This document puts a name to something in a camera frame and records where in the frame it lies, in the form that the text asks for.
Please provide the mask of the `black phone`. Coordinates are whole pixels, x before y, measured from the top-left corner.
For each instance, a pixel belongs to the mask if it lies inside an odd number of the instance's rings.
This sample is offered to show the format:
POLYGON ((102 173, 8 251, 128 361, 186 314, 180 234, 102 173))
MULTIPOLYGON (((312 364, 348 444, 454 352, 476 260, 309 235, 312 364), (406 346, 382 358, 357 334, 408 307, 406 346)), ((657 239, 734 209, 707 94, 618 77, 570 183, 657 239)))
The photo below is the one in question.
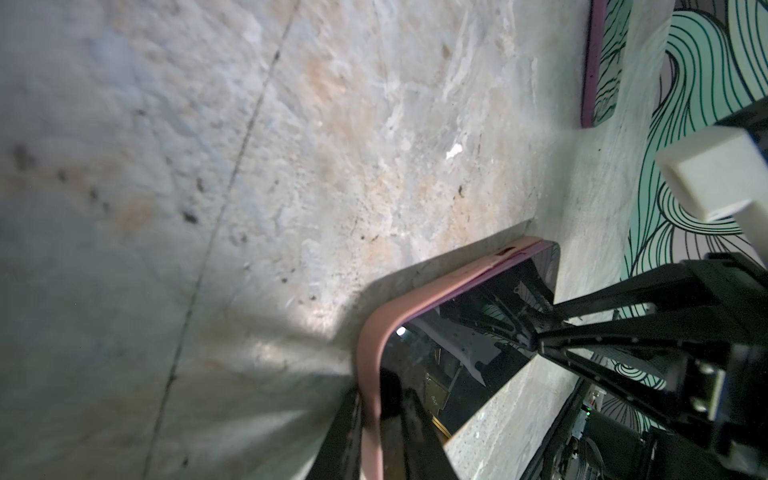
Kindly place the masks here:
POLYGON ((547 240, 411 315, 389 336, 383 369, 418 394, 436 429, 451 437, 534 356, 527 310, 554 306, 560 247, 547 240))

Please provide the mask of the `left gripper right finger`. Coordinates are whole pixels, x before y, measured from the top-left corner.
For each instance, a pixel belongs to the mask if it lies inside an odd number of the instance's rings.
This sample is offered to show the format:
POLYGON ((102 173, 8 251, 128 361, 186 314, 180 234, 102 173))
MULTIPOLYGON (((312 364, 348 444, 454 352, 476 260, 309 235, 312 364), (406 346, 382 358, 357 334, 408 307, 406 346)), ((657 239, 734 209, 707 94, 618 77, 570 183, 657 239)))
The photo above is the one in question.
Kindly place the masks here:
POLYGON ((416 391, 405 389, 398 375, 387 369, 380 374, 381 420, 400 421, 402 464, 406 479, 457 479, 436 434, 432 416, 416 391))

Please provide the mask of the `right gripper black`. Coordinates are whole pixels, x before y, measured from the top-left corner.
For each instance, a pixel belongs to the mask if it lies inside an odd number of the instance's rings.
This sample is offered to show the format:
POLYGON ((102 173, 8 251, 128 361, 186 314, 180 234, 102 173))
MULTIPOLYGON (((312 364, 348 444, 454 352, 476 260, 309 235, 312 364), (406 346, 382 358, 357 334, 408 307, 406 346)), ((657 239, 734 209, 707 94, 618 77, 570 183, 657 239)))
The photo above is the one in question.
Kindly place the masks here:
POLYGON ((551 331, 536 340, 545 359, 724 468, 766 478, 767 272, 746 256, 665 264, 545 311, 530 308, 527 322, 551 331), (646 303, 655 309, 642 316, 562 329, 575 317, 646 303))

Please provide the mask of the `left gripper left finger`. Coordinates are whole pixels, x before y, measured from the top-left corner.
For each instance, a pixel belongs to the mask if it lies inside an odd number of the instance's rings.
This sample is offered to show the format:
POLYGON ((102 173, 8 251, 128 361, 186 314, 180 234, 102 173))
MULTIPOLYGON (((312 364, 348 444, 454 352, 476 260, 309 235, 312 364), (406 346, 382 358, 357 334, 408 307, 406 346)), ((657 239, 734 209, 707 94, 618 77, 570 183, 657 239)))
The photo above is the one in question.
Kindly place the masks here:
POLYGON ((362 401, 353 387, 344 395, 306 480, 358 480, 362 426, 362 401))

